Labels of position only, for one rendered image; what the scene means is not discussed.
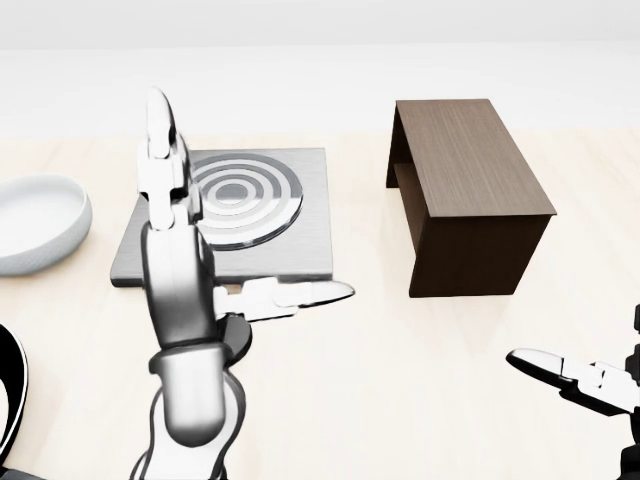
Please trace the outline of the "black and white curved band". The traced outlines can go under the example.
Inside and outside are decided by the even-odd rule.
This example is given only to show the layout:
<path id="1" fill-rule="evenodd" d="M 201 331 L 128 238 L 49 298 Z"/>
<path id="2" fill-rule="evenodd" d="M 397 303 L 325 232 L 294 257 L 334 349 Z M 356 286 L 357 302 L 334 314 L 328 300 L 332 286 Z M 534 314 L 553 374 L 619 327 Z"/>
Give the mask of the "black and white curved band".
<path id="1" fill-rule="evenodd" d="M 0 382 L 8 397 L 8 419 L 0 450 L 9 450 L 19 430 L 28 392 L 28 361 L 17 336 L 0 324 Z"/>

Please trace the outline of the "dark brown wooden cabinet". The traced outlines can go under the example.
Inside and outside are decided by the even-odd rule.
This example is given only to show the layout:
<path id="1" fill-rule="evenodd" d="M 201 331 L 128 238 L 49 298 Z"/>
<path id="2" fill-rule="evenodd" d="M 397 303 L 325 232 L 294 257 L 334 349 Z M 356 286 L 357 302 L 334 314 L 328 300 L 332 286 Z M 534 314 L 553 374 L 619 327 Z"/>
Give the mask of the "dark brown wooden cabinet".
<path id="1" fill-rule="evenodd" d="M 415 251 L 412 298 L 513 294 L 556 213 L 487 99 L 397 101 L 386 185 Z"/>

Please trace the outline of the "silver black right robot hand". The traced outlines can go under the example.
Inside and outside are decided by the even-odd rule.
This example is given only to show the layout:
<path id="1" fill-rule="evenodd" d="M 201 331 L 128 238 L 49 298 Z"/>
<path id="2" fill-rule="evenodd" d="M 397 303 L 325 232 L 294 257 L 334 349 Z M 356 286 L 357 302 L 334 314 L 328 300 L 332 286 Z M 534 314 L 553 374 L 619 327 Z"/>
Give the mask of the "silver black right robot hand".
<path id="1" fill-rule="evenodd" d="M 522 373 L 559 390 L 562 398 L 605 416 L 640 411 L 640 380 L 604 362 L 581 363 L 550 352 L 517 348 L 506 361 Z"/>

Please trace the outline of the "white bowl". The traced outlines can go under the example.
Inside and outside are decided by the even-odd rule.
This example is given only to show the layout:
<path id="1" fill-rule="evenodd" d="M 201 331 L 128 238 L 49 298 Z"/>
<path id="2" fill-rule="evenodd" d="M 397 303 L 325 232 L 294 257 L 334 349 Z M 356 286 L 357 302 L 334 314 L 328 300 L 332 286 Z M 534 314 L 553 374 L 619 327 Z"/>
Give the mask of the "white bowl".
<path id="1" fill-rule="evenodd" d="M 34 274 L 76 251 L 92 223 L 85 188 L 39 173 L 0 181 L 0 277 Z"/>

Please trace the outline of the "flat grey stove plate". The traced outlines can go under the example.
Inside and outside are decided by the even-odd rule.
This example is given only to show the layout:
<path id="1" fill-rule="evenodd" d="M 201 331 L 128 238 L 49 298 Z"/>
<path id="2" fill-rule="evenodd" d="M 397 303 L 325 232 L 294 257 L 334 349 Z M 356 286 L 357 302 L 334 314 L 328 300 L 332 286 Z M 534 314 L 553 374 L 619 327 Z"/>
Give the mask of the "flat grey stove plate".
<path id="1" fill-rule="evenodd" d="M 205 262 L 223 284 L 333 275 L 322 148 L 194 150 Z"/>

